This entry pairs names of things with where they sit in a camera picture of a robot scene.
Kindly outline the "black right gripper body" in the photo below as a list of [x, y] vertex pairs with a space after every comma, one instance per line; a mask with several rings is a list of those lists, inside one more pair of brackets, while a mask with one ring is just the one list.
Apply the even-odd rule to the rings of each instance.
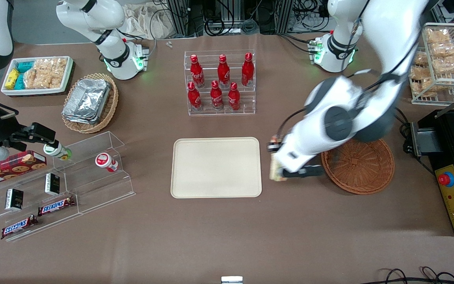
[[[0, 108], [0, 117], [7, 114], [8, 112]], [[14, 133], [20, 132], [23, 128], [25, 128], [25, 126], [21, 125], [15, 116], [7, 119], [0, 118], [0, 147], [13, 148], [17, 151], [26, 151], [26, 144], [10, 140]]]

